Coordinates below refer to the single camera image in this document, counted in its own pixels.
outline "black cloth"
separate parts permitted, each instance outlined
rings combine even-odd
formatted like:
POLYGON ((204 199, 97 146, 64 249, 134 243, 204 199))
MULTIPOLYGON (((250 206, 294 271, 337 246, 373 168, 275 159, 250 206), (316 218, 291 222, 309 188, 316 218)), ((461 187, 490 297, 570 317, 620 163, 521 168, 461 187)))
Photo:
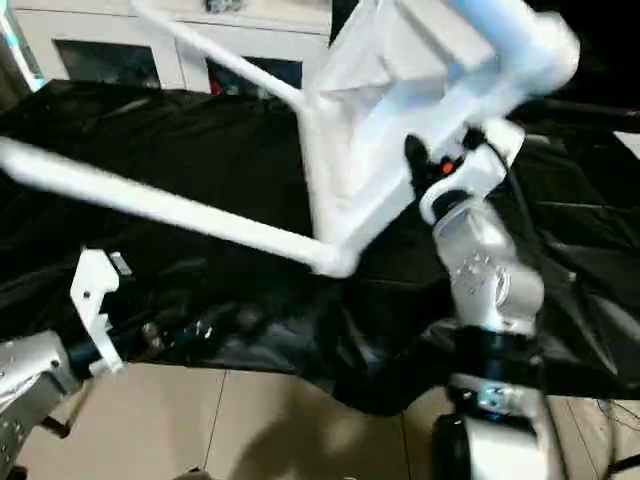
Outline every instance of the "black cloth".
MULTIPOLYGON (((516 170, 546 245, 549 391, 638 398, 640 162, 606 127, 534 120, 550 141, 528 142, 516 170)), ((311 235, 295 116, 277 104, 55 81, 0 117, 0 135, 311 235)), ((491 201, 526 260, 508 189, 491 201)), ((154 361, 290 373, 380 415, 451 373, 448 277, 415 205, 355 276, 333 280, 0 176, 2 338, 52 328, 69 347, 86 341, 68 297, 84 246, 119 251, 134 271, 105 304, 114 336, 146 322, 178 332, 154 361)))

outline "cabinet door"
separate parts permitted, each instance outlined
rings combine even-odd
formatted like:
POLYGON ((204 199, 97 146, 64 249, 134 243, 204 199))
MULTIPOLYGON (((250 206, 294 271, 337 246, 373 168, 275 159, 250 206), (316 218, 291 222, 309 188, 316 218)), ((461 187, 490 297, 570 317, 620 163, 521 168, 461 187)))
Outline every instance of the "cabinet door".
POLYGON ((15 10, 46 79, 185 88, 173 38, 137 18, 15 10))
MULTIPOLYGON (((313 76, 328 50, 325 35, 222 25, 187 25, 298 88, 313 76)), ((222 91, 256 93, 251 84, 193 48, 178 42, 178 52, 187 89, 213 94, 222 91)))

